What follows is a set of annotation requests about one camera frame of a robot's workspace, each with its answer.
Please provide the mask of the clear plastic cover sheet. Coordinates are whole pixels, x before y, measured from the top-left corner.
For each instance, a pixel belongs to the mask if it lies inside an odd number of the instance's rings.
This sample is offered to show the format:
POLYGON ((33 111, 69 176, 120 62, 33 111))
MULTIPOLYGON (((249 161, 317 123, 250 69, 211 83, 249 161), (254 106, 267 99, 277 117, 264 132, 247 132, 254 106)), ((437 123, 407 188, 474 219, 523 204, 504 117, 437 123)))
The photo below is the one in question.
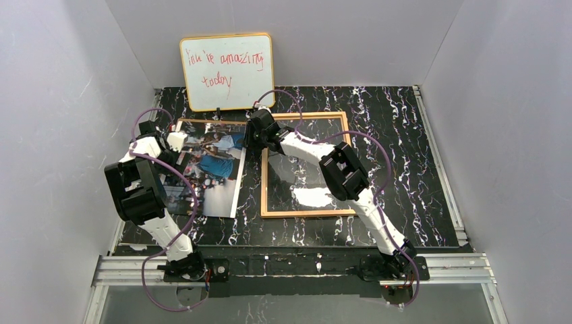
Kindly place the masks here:
MULTIPOLYGON (((344 117, 319 117, 304 118, 299 131, 319 140, 346 129, 344 117)), ((352 213, 347 202, 337 202, 331 194, 319 166, 265 149, 261 168, 265 175, 267 214, 279 213, 280 217, 285 217, 302 211, 319 211, 316 215, 335 215, 330 211, 338 210, 344 211, 344 215, 352 213)))

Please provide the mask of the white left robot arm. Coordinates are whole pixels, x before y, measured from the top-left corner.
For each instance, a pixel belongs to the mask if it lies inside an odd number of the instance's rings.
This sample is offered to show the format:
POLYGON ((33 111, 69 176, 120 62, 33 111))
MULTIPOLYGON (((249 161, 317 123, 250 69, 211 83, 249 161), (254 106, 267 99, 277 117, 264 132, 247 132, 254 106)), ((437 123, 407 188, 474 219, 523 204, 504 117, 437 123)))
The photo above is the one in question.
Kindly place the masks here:
POLYGON ((153 121, 138 124, 140 135, 118 162, 104 168, 119 217, 148 232, 165 249, 167 260, 177 266, 199 259, 191 239, 181 233, 168 212, 167 193, 161 175, 181 172, 176 165, 187 135, 170 132, 164 137, 153 121))

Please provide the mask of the light wooden picture frame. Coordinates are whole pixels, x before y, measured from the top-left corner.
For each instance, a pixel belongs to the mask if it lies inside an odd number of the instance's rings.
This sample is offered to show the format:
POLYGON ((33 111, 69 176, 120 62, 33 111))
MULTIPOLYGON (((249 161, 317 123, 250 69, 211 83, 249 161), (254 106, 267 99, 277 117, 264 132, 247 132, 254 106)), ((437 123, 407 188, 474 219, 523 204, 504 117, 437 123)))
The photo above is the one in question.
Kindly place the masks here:
MULTIPOLYGON (((295 127, 299 121, 299 114, 298 113, 275 113, 273 114, 274 118, 279 121, 281 124, 286 125, 286 126, 290 126, 290 127, 295 127)), ((344 117, 345 121, 347 122, 347 129, 344 131, 349 130, 349 125, 348 125, 348 118, 347 118, 347 114, 346 112, 343 111, 322 111, 322 112, 310 112, 310 113, 303 113, 303 119, 309 119, 309 118, 319 118, 319 117, 325 117, 325 118, 330 118, 330 117, 344 117)), ((263 186, 264 185, 264 181, 265 181, 265 175, 262 174, 262 168, 261 168, 261 194, 260 194, 260 214, 262 216, 263 219, 278 219, 278 218, 286 218, 286 217, 307 217, 307 218, 315 218, 315 217, 345 217, 345 216, 352 216, 354 215, 354 211, 351 209, 350 212, 352 213, 348 213, 346 215, 342 214, 344 211, 330 211, 330 212, 334 212, 335 215, 316 215, 316 213, 318 213, 319 211, 302 211, 302 212, 297 212, 297 215, 286 215, 285 217, 282 216, 280 217, 279 213, 273 213, 273 215, 270 215, 270 213, 266 213, 265 207, 266 207, 266 201, 265 201, 265 197, 264 197, 264 193, 266 192, 266 188, 263 186)))

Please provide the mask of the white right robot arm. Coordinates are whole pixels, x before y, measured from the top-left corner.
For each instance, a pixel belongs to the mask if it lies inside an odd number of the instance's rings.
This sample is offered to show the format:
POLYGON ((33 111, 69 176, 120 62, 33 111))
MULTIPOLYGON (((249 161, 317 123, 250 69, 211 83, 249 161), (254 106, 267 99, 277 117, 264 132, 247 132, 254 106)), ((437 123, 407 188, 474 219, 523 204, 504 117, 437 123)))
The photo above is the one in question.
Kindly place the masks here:
POLYGON ((368 172, 346 142, 329 144, 314 140, 296 128, 280 126, 266 108, 253 112, 246 122, 244 146, 249 150, 268 149, 307 161, 320 168, 331 194, 346 201, 375 239, 377 248, 389 256, 414 258, 412 243, 386 218, 368 178, 368 172))

